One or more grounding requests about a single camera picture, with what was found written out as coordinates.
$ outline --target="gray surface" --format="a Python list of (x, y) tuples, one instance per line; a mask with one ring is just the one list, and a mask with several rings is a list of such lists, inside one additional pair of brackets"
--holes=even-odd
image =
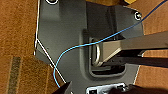
[[(38, 38), (45, 48), (48, 48), (47, 51), (54, 61), (67, 48), (83, 43), (82, 31), (87, 29), (85, 7), (85, 0), (60, 0), (57, 5), (49, 5), (45, 0), (41, 0)], [(39, 45), (37, 49), (44, 54)], [(65, 81), (72, 81), (74, 94), (85, 94), (86, 88), (90, 86), (133, 83), (137, 65), (126, 64), (125, 74), (120, 77), (91, 77), (88, 72), (89, 58), (84, 53), (86, 49), (79, 48), (66, 53), (58, 65)]]

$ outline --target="blue wire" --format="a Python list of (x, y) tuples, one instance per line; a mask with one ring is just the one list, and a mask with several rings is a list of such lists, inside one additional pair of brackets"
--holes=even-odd
[(160, 7), (162, 4), (164, 4), (166, 1), (168, 1), (168, 0), (162, 1), (162, 2), (161, 2), (160, 4), (158, 4), (151, 12), (149, 12), (141, 21), (135, 23), (134, 25), (132, 25), (132, 26), (130, 26), (130, 27), (127, 27), (127, 28), (125, 28), (125, 29), (123, 29), (123, 30), (121, 30), (121, 31), (119, 31), (119, 32), (117, 32), (117, 33), (115, 33), (115, 34), (113, 34), (113, 35), (110, 35), (110, 36), (108, 36), (108, 37), (106, 37), (106, 38), (104, 38), (104, 39), (102, 39), (102, 40), (100, 40), (100, 41), (97, 41), (97, 42), (94, 42), (94, 43), (82, 44), (82, 45), (78, 45), (78, 46), (73, 46), (73, 47), (71, 47), (71, 48), (65, 50), (64, 52), (62, 52), (61, 55), (59, 56), (57, 62), (56, 62), (56, 65), (55, 65), (55, 68), (54, 68), (54, 71), (53, 71), (53, 77), (54, 77), (54, 80), (55, 80), (55, 83), (57, 84), (57, 86), (60, 88), (60, 85), (58, 84), (58, 81), (57, 81), (57, 79), (56, 79), (56, 77), (55, 77), (55, 70), (56, 70), (56, 67), (57, 67), (57, 65), (58, 65), (58, 63), (59, 63), (59, 61), (60, 61), (60, 59), (62, 58), (62, 56), (63, 56), (66, 52), (68, 52), (68, 51), (70, 51), (70, 50), (72, 50), (72, 49), (75, 49), (75, 48), (80, 48), (80, 47), (85, 47), (85, 46), (90, 46), (90, 45), (95, 45), (95, 44), (101, 43), (101, 42), (103, 42), (103, 41), (105, 41), (105, 40), (107, 40), (107, 39), (109, 39), (109, 38), (112, 38), (112, 37), (114, 37), (114, 36), (120, 34), (120, 33), (123, 32), (123, 31), (126, 31), (126, 30), (128, 30), (128, 29), (130, 29), (130, 28), (133, 28), (134, 26), (136, 26), (136, 25), (142, 23), (151, 13), (153, 13), (157, 8), (159, 8), (159, 7)]

